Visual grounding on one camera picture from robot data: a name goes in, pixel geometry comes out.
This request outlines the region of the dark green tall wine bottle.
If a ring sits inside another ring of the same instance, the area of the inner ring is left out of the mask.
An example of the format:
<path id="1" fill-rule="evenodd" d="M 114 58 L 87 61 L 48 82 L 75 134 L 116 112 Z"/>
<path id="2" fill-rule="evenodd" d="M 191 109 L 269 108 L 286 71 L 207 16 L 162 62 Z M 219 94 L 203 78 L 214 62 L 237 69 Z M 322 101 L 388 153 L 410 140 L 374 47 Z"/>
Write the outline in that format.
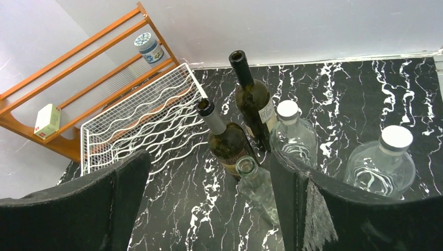
<path id="1" fill-rule="evenodd" d="M 236 50 L 228 59 L 239 82 L 235 101 L 246 130 L 261 148 L 270 151 L 270 135 L 277 123 L 271 94 L 262 81 L 253 78 L 244 51 Z"/>

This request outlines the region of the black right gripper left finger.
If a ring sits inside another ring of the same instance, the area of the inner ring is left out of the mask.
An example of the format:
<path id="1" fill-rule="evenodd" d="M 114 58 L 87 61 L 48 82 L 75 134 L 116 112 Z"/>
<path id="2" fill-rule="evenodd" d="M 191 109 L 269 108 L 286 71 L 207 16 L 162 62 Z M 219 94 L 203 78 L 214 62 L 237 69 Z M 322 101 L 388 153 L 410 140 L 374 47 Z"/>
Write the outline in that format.
<path id="1" fill-rule="evenodd" d="M 1 200 L 1 250 L 127 250 L 151 168 L 139 150 L 20 199 Z"/>

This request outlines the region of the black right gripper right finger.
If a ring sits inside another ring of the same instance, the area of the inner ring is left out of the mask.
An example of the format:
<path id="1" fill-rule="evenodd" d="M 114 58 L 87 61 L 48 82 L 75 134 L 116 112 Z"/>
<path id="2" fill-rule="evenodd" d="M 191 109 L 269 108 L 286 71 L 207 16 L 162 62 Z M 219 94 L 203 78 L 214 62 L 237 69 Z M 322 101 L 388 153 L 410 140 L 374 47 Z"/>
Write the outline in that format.
<path id="1" fill-rule="evenodd" d="M 442 250 L 442 197 L 395 200 L 273 152 L 270 172 L 286 250 Z"/>

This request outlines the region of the green wine bottle grey foil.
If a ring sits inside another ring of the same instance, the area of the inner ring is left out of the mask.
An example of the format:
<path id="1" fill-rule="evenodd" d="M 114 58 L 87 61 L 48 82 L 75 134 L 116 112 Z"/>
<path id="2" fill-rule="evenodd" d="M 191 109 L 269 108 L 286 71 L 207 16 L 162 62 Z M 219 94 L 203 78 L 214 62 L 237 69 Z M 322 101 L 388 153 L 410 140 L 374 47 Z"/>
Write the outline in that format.
<path id="1" fill-rule="evenodd" d="M 237 160 L 246 155 L 256 159 L 245 131 L 235 122 L 224 121 L 215 104 L 208 98 L 201 98 L 195 108 L 209 128 L 207 139 L 211 153 L 224 169 L 239 181 Z"/>

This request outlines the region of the small clear glass bottle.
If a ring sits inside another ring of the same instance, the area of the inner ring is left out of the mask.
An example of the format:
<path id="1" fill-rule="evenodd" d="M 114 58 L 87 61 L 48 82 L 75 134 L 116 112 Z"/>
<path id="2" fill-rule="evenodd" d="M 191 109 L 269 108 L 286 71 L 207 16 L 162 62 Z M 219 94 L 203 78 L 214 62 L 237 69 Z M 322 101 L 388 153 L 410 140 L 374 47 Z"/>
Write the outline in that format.
<path id="1" fill-rule="evenodd" d="M 237 160 L 236 171 L 240 175 L 239 192 L 254 201 L 272 224 L 280 225 L 270 172 L 248 155 Z"/>

